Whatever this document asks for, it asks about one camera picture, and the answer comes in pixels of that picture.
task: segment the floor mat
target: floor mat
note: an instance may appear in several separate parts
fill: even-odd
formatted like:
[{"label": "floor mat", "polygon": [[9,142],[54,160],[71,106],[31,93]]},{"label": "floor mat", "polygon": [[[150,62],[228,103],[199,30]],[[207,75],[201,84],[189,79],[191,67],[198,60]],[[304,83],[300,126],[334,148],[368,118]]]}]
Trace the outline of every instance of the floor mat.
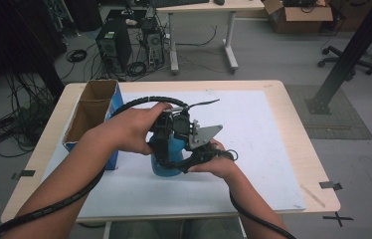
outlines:
[{"label": "floor mat", "polygon": [[285,86],[310,138],[372,139],[372,133],[345,94],[338,90],[328,105],[331,115],[312,115],[304,100],[312,99],[320,86]]}]

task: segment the blue bottle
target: blue bottle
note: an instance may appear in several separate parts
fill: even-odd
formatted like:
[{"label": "blue bottle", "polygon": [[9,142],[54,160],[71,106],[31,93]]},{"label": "blue bottle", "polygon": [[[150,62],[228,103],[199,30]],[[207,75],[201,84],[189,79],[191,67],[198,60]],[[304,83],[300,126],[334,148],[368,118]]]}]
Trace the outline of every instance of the blue bottle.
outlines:
[{"label": "blue bottle", "polygon": [[[183,140],[174,138],[173,135],[170,136],[168,141],[168,158],[170,161],[181,161],[183,160],[182,150],[185,147],[185,142]],[[179,169],[166,169],[157,163],[157,159],[154,154],[151,154],[151,164],[152,170],[155,175],[162,177],[170,177],[179,174],[181,171]]]}]

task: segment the wooden table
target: wooden table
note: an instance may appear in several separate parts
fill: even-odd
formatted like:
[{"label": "wooden table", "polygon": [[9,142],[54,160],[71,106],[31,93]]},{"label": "wooden table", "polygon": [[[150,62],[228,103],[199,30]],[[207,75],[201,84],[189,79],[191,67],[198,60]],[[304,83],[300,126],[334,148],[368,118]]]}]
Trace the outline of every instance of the wooden table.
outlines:
[{"label": "wooden table", "polygon": [[[23,203],[41,183],[44,171],[53,156],[77,98],[85,84],[66,86],[59,103],[39,140],[26,170],[35,170],[34,176],[21,177],[3,214],[2,221],[12,219]],[[300,186],[307,212],[338,211],[340,203],[332,188],[322,189],[319,182],[328,177],[304,130],[304,127],[279,81],[208,81],[208,82],[142,82],[120,83],[122,92],[184,92],[207,89],[220,91],[264,91],[279,128],[283,144]]]},{"label": "wooden table", "polygon": [[233,49],[231,46],[233,28],[237,11],[252,11],[264,9],[261,0],[226,0],[223,6],[219,6],[210,0],[209,3],[184,5],[176,7],[158,8],[160,13],[168,13],[169,33],[170,33],[170,61],[173,74],[179,73],[177,61],[176,42],[174,38],[174,28],[177,30],[185,26],[199,26],[202,24],[228,25],[226,39],[223,40],[229,63],[234,73],[239,69]]}]

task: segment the person's right hand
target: person's right hand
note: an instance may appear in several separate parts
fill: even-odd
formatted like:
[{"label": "person's right hand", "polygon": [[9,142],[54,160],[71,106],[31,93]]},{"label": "person's right hand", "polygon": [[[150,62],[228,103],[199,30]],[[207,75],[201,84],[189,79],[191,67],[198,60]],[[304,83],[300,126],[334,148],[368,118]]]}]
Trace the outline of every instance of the person's right hand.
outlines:
[{"label": "person's right hand", "polygon": [[[211,139],[211,143],[213,144],[214,148],[218,146],[219,149],[226,150],[223,144],[215,139]],[[192,166],[188,170],[188,172],[211,172],[212,174],[223,179],[233,176],[238,171],[240,171],[240,169],[236,163],[232,159],[224,156],[215,156],[212,160]]]},{"label": "person's right hand", "polygon": [[170,109],[168,103],[158,103],[151,109],[128,109],[95,129],[98,136],[104,138],[111,150],[122,150],[142,154],[152,153],[145,138],[161,113]]}]

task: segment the black tape mark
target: black tape mark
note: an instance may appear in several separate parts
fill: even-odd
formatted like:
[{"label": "black tape mark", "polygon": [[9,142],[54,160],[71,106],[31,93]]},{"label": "black tape mark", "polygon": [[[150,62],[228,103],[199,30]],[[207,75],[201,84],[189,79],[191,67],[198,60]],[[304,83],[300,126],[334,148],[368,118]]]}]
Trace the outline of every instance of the black tape mark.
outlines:
[{"label": "black tape mark", "polygon": [[340,183],[334,183],[332,181],[319,182],[319,185],[321,188],[332,188],[334,191],[343,189]]},{"label": "black tape mark", "polygon": [[21,173],[13,173],[12,179],[13,180],[19,180],[23,176],[34,176],[35,170],[22,170]]},{"label": "black tape mark", "polygon": [[342,224],[342,220],[343,221],[354,221],[353,218],[351,217],[340,217],[338,215],[338,212],[335,212],[335,217],[331,217],[331,216],[322,216],[323,219],[332,219],[332,220],[337,220],[338,221],[338,224],[340,225],[340,227],[343,227],[343,224]]}]

